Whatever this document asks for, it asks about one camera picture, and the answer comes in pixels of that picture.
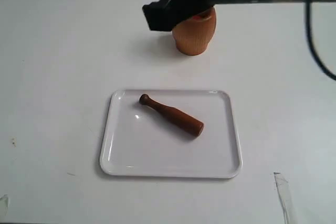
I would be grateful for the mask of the brown wooden mortar cup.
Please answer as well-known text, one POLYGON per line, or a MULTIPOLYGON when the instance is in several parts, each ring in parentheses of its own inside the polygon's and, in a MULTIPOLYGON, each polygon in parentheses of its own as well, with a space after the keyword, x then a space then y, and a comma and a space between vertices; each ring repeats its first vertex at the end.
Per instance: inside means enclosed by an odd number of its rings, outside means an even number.
POLYGON ((198 22, 192 16, 177 24, 172 30, 177 49, 189 56, 202 54, 207 49, 216 29, 216 11, 214 7, 197 15, 208 16, 208 19, 198 22))

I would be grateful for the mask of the white rectangular tray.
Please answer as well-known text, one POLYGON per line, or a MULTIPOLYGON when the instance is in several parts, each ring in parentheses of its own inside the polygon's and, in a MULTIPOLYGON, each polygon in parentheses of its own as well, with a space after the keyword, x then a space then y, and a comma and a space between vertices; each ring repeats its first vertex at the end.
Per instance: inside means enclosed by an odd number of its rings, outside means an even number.
POLYGON ((100 167, 112 176, 230 179, 241 170, 230 97, 222 90, 119 89, 110 99, 100 167), (148 94, 202 121, 192 136, 141 105, 148 94))

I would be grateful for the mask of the clear tape strip right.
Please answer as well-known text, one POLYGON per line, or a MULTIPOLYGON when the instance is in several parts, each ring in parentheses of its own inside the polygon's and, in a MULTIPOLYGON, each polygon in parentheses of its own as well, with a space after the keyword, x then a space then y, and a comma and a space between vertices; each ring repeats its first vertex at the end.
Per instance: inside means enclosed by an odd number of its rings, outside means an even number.
POLYGON ((284 223, 297 223, 288 181, 285 179, 283 174, 279 172, 274 172, 274 179, 284 216, 284 223))

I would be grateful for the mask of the dark wooden pestle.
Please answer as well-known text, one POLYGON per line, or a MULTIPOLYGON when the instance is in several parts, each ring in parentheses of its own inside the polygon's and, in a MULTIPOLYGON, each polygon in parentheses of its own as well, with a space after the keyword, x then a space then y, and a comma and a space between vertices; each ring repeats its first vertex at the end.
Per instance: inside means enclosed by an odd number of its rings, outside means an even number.
POLYGON ((150 98, 147 94, 142 94, 140 96, 139 103, 155 110, 167 121, 194 137, 199 137, 204 129, 204 123, 200 120, 175 107, 161 104, 150 98))

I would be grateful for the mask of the clear tape piece left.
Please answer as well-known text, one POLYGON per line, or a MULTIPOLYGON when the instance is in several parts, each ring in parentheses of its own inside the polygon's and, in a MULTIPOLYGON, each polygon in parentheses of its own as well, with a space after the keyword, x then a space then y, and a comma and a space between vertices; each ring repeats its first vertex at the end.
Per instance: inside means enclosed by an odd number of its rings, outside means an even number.
POLYGON ((0 198, 1 211, 7 211, 8 210, 8 205, 9 205, 9 198, 8 198, 7 195, 3 195, 0 198))

